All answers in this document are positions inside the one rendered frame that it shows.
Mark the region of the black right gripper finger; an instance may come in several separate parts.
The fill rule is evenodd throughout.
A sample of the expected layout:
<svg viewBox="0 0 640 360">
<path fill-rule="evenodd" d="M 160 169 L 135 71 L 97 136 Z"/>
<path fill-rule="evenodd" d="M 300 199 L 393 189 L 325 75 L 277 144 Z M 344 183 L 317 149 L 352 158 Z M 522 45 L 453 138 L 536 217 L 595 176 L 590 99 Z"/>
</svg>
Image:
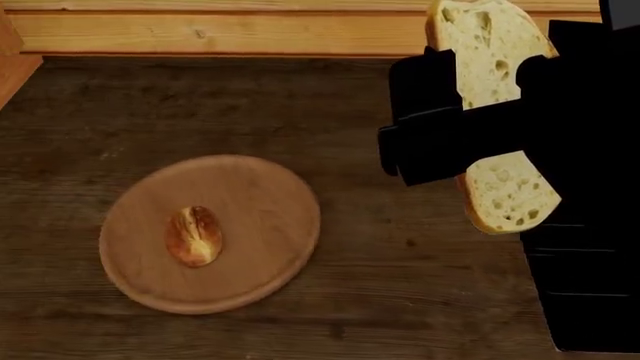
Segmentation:
<svg viewBox="0 0 640 360">
<path fill-rule="evenodd" d="M 532 56 L 519 65 L 517 85 L 521 89 L 521 98 L 529 101 L 546 91 L 554 83 L 559 62 L 555 58 Z"/>
<path fill-rule="evenodd" d="M 440 111 L 462 112 L 453 50 L 425 47 L 424 53 L 400 59 L 389 70 L 394 121 Z"/>
</svg>

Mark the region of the white bread slice with holes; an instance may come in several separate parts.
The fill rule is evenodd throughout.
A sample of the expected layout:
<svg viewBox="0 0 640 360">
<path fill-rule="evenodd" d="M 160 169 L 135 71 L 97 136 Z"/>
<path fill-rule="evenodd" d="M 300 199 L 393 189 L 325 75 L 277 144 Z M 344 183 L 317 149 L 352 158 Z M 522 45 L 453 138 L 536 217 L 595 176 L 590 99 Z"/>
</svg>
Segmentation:
<svg viewBox="0 0 640 360">
<path fill-rule="evenodd" d="M 435 50 L 455 53 L 464 110 L 519 99 L 518 66 L 531 56 L 557 54 L 532 18 L 508 0 L 435 0 L 428 11 L 426 36 Z M 457 180 L 467 215 L 487 234 L 530 230 L 561 202 L 523 151 L 481 158 Z"/>
</svg>

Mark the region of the round wooden cutting board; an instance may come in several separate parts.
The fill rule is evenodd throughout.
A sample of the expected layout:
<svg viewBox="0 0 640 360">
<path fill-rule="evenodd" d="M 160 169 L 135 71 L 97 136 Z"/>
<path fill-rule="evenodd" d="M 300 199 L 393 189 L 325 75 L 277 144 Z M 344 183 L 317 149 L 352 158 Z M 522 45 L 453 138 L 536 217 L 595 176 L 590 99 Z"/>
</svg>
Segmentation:
<svg viewBox="0 0 640 360">
<path fill-rule="evenodd" d="M 184 266 L 167 250 L 172 215 L 204 206 L 216 216 L 222 251 Z M 274 293 L 306 265 L 320 235 L 315 194 L 270 161 L 211 155 L 181 161 L 129 188 L 106 215 L 99 254 L 108 278 L 130 299 L 174 314 L 214 314 Z"/>
</svg>

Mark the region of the golden brown bread roll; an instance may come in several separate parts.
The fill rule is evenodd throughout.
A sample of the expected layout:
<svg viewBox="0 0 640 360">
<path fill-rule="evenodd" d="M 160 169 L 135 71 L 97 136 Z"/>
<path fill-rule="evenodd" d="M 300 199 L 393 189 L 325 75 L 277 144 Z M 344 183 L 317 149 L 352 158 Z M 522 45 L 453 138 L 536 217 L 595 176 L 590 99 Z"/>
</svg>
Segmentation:
<svg viewBox="0 0 640 360">
<path fill-rule="evenodd" d="M 216 216 L 204 206 L 179 210 L 168 221 L 165 243 L 169 253 L 184 266 L 198 268 L 217 259 L 223 236 Z"/>
</svg>

